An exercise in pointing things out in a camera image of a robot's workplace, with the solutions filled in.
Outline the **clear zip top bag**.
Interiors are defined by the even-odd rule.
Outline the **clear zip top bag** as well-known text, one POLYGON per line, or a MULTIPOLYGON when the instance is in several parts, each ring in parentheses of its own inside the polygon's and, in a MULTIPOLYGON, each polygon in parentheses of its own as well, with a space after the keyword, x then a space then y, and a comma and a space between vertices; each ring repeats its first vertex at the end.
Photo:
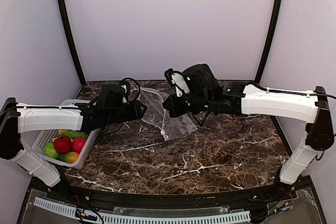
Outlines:
POLYGON ((189 136, 197 130, 197 126, 187 115, 171 118, 162 105, 168 97, 167 93, 141 88, 138 100, 147 107, 142 121, 157 127, 165 141, 189 136))

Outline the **red toy fruit front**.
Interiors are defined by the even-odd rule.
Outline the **red toy fruit front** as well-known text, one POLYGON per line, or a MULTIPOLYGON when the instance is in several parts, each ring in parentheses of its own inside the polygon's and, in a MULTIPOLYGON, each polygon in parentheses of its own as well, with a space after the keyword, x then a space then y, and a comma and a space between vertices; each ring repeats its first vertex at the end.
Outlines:
POLYGON ((72 142, 72 149, 73 151, 80 153, 86 143, 86 138, 83 137, 76 137, 74 138, 73 142, 72 142))

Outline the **green orange toy mango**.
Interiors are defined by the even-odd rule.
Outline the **green orange toy mango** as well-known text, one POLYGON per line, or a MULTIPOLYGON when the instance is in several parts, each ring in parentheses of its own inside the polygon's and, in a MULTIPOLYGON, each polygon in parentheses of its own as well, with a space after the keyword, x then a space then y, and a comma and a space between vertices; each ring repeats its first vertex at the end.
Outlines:
POLYGON ((64 154, 59 154, 58 159, 62 162, 72 164, 77 161, 79 153, 77 152, 68 152, 64 154))

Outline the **red toy tomato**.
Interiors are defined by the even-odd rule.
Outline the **red toy tomato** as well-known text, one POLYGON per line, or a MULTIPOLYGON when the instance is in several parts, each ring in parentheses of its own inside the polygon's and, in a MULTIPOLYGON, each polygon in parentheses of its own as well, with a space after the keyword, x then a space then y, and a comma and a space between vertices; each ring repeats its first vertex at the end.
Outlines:
POLYGON ((64 136, 63 138, 57 138, 54 140, 54 147, 60 154, 68 153, 72 147, 71 139, 67 136, 64 136))

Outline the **white plastic basket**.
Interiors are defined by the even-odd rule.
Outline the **white plastic basket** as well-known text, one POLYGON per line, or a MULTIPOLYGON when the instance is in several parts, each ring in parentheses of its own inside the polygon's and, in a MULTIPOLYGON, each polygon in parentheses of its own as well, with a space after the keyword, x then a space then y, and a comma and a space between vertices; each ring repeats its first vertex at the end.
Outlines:
POLYGON ((99 130, 80 132, 70 130, 41 131, 32 149, 46 161, 74 169, 82 169, 99 130))

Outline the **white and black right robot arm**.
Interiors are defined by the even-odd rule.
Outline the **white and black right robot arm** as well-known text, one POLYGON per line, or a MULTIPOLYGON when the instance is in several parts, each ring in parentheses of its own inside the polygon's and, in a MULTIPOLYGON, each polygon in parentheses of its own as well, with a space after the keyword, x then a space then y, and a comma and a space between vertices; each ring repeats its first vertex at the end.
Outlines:
POLYGON ((280 169, 279 181, 292 185, 318 156, 334 143, 329 95, 323 87, 290 91, 264 88, 255 82, 227 82, 221 86, 207 64, 179 72, 165 71, 169 85, 176 89, 163 107, 170 117, 201 112, 206 114, 269 115, 306 123, 306 137, 280 169))

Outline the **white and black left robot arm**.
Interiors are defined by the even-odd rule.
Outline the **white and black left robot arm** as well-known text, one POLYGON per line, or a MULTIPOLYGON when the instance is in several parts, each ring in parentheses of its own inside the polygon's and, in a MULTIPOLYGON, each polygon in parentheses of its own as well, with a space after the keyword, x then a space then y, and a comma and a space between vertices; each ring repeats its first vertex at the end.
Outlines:
POLYGON ((1 158, 17 163, 54 187, 61 181, 58 169, 32 151, 21 134, 44 130, 89 132, 139 120, 147 107, 137 98, 129 100, 129 94, 130 88, 122 83, 103 87, 92 101, 73 100, 64 105, 29 105, 8 98, 1 109, 1 158))

